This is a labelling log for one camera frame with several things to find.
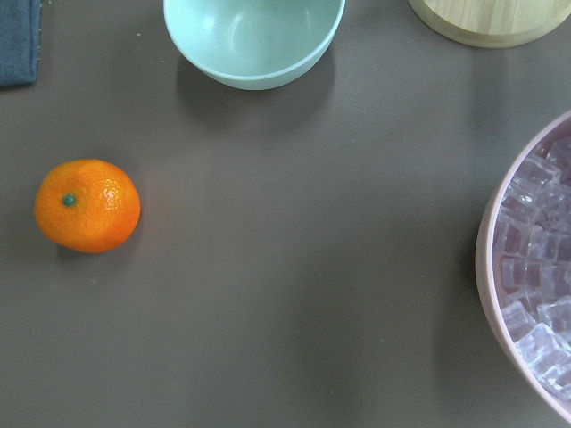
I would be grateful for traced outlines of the orange mandarin fruit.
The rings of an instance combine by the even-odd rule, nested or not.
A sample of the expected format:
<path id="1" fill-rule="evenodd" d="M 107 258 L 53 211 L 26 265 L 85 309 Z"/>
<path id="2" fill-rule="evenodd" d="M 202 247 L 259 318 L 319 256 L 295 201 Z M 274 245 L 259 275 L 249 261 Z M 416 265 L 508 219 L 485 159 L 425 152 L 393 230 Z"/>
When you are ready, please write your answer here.
<path id="1" fill-rule="evenodd" d="M 74 251 L 101 253 L 128 240 L 141 216 L 138 191 L 129 176 L 110 162 L 64 162 L 43 179 L 35 219 L 51 241 Z"/>

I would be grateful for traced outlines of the mint green bowl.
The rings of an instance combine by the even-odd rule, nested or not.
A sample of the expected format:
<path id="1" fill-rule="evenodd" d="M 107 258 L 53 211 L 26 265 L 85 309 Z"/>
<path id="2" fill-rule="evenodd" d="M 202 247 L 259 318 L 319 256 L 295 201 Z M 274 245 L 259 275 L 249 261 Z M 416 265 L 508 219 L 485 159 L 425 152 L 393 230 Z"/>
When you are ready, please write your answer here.
<path id="1" fill-rule="evenodd" d="M 343 1 L 166 1 L 167 31 L 206 76 L 243 90 L 286 85 L 331 45 Z"/>

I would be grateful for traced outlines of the pink bowl with ice cubes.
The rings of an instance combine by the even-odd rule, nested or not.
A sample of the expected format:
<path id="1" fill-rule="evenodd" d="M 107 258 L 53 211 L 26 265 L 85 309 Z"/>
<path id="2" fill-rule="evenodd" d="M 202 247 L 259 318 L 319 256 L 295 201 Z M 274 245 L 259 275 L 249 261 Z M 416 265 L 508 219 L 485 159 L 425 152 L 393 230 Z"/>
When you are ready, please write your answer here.
<path id="1" fill-rule="evenodd" d="M 480 301 L 502 350 L 570 419 L 570 115 L 513 160 L 476 239 Z"/>

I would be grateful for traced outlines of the wooden stand round base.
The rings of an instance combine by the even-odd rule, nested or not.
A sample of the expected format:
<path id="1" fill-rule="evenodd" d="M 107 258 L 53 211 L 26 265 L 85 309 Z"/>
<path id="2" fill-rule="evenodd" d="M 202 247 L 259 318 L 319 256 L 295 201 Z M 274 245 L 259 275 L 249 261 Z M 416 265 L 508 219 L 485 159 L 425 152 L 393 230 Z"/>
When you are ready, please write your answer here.
<path id="1" fill-rule="evenodd" d="M 410 1 L 432 30 L 463 45 L 509 48 L 541 38 L 570 15 L 568 1 Z"/>

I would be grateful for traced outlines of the grey folded cloth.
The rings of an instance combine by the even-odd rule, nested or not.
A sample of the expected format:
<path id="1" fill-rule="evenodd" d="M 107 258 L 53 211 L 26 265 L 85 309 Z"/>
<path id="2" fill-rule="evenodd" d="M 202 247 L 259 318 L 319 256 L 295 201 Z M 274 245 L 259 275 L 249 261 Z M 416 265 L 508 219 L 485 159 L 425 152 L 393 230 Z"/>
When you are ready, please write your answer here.
<path id="1" fill-rule="evenodd" d="M 42 2 L 1 1 L 1 87 L 37 81 Z"/>

